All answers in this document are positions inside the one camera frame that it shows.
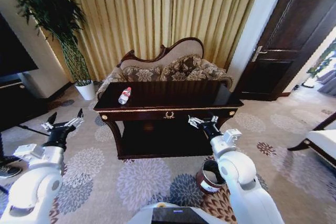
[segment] bottle label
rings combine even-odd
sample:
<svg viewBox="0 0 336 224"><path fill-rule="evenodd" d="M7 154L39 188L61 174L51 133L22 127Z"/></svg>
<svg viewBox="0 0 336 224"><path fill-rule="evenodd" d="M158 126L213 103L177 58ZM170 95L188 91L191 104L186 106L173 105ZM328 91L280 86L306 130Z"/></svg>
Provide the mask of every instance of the bottle label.
<svg viewBox="0 0 336 224"><path fill-rule="evenodd" d="M219 188L212 187L212 186L208 185L208 183L205 182L205 180L202 181L201 186L202 186L205 190L210 191L210 192L212 192L212 193L215 193L215 192L217 192L217 191L219 190Z"/></svg>
<svg viewBox="0 0 336 224"><path fill-rule="evenodd" d="M124 94L127 97L130 97L130 95L131 95L131 93L128 90L124 90L121 94Z"/></svg>

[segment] white wall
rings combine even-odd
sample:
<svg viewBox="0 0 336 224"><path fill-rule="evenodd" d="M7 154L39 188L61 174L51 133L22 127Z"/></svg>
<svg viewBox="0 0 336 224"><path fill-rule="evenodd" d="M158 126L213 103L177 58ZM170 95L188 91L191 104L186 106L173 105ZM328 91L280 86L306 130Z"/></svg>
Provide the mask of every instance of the white wall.
<svg viewBox="0 0 336 224"><path fill-rule="evenodd" d="M48 98L68 83L68 79L43 33L37 36L35 20L31 19L27 25L17 14L16 5L17 0L0 0L0 12L39 68L25 72L24 77L33 86L35 95Z"/></svg>
<svg viewBox="0 0 336 224"><path fill-rule="evenodd" d="M241 34L236 51L228 68L228 75L234 78L231 90L236 88L240 76L249 62L264 27L278 0L255 0Z"/></svg>
<svg viewBox="0 0 336 224"><path fill-rule="evenodd" d="M284 93L292 91L292 89L294 88L296 84L301 84L309 78L310 74L307 73L308 69L310 69L315 64L315 62L318 60L321 54L323 54L323 52L329 47L329 45L334 41L335 38L336 38L336 27L334 27L331 30L331 32L324 39L321 45L316 49L316 51L308 59L306 64L303 65L301 70L296 74L293 80L288 84L288 86L283 91Z"/></svg>

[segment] floral carpet pattern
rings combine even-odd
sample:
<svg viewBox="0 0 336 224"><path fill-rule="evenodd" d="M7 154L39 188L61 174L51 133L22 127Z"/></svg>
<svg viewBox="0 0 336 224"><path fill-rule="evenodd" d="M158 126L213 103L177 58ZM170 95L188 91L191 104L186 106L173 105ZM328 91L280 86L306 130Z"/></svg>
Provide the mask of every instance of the floral carpet pattern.
<svg viewBox="0 0 336 224"><path fill-rule="evenodd" d="M40 124L54 112L57 122L64 122L83 108L85 121L68 137L64 183L49 213L52 224L127 223L143 206L156 202L200 207L226 223L237 223L226 185L213 195L197 187L195 175L212 156L118 160L113 134L93 110L95 103L83 100L70 87L49 104L47 114L22 124L43 131ZM336 99L300 87L277 101L243 103L221 131L242 132L238 150L254 161L260 185L272 196L285 223L335 223L336 171L311 150L287 148L332 114ZM122 122L117 124L122 133ZM18 127L4 131L2 137L6 155L19 145L46 141L45 136ZM17 165L27 170L24 162ZM9 189L19 177L2 179L0 184ZM0 214L7 202L7 195L0 192Z"/></svg>

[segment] dark wooden door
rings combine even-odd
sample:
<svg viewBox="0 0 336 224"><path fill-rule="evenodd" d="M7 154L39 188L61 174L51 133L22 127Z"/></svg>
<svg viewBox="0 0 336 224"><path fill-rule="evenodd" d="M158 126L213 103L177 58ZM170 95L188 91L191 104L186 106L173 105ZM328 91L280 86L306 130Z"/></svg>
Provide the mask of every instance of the dark wooden door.
<svg viewBox="0 0 336 224"><path fill-rule="evenodd" d="M235 92L276 100L336 25L336 0L279 0Z"/></svg>

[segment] table top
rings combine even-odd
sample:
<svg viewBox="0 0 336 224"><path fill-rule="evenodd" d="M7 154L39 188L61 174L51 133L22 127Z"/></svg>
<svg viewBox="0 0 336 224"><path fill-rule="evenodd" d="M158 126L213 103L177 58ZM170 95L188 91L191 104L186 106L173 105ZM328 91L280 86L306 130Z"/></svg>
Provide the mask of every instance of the table top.
<svg viewBox="0 0 336 224"><path fill-rule="evenodd" d="M132 88L131 96L121 105L118 98L127 87ZM232 108L243 105L219 81L112 82L94 110Z"/></svg>

